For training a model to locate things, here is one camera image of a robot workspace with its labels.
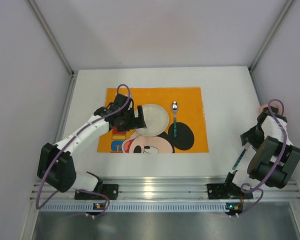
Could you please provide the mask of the cream round plate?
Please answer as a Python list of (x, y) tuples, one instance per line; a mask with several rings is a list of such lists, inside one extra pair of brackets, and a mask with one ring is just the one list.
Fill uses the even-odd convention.
[(169, 125), (168, 112), (160, 105), (142, 105), (143, 117), (146, 127), (137, 128), (136, 132), (145, 137), (155, 137), (163, 133)]

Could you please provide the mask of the fork with patterned handle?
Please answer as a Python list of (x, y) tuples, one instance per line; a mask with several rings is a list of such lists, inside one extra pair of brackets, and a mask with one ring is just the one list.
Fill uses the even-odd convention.
[(233, 170), (233, 171), (235, 171), (235, 170), (237, 169), (237, 167), (238, 167), (238, 165), (240, 164), (240, 162), (241, 162), (243, 156), (245, 155), (246, 151), (247, 151), (247, 148), (244, 148), (244, 149), (242, 150), (242, 152), (240, 153), (239, 157), (237, 158), (237, 160), (235, 161), (235, 163), (234, 163), (234, 165), (233, 165), (233, 167), (232, 167), (232, 170)]

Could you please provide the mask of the spoon with patterned handle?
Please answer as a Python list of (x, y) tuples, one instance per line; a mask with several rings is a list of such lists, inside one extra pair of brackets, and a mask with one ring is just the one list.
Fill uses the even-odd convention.
[(173, 136), (177, 137), (177, 113), (179, 110), (178, 103), (176, 101), (173, 101), (171, 104), (171, 110), (173, 113)]

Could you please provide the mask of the pink plastic cup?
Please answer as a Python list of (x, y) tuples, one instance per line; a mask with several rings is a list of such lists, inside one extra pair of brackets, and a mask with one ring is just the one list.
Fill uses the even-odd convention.
[(268, 111), (269, 108), (271, 108), (274, 114), (281, 115), (281, 116), (284, 114), (284, 108), (277, 103), (271, 103), (270, 105), (268, 104), (261, 105), (258, 111), (261, 114), (263, 111)]

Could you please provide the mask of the orange cartoon mouse placemat cloth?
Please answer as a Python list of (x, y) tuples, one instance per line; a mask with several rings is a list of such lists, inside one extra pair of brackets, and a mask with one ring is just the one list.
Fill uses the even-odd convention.
[[(157, 136), (143, 136), (136, 130), (115, 128), (100, 137), (99, 153), (174, 154), (208, 153), (208, 137), (201, 89), (199, 87), (131, 88), (135, 105), (156, 104), (169, 116), (166, 130)], [(178, 103), (177, 137), (174, 137), (172, 102)]]

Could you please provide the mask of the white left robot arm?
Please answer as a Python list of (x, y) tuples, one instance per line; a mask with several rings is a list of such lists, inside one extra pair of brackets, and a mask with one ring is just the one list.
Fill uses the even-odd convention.
[(118, 93), (108, 107), (98, 108), (74, 133), (42, 147), (37, 176), (61, 193), (69, 190), (92, 192), (102, 180), (93, 173), (76, 169), (80, 154), (112, 129), (128, 132), (145, 127), (143, 107), (134, 106), (131, 97)]

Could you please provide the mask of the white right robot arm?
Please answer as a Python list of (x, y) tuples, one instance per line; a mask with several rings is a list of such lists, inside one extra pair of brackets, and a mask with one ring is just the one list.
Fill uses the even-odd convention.
[(300, 161), (300, 148), (294, 146), (287, 134), (287, 118), (279, 114), (275, 107), (264, 108), (256, 120), (256, 125), (240, 135), (241, 144), (255, 151), (246, 172), (233, 170), (227, 178), (240, 187), (247, 178), (260, 182), (267, 176), (264, 184), (270, 188), (282, 189), (290, 180)]

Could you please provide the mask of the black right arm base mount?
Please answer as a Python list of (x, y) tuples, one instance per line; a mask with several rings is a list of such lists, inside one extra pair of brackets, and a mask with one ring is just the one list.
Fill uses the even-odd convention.
[(209, 200), (252, 200), (252, 193), (243, 193), (241, 189), (233, 183), (209, 183), (206, 185)]

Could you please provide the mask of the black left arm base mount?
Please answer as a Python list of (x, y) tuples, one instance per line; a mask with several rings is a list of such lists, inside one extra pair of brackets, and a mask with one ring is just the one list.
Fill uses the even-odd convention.
[[(119, 194), (119, 185), (118, 184), (103, 184), (100, 187), (97, 187), (94, 192), (105, 195), (110, 200), (116, 200)], [(75, 200), (104, 200), (103, 196), (85, 193), (81, 191), (76, 191), (74, 195)]]

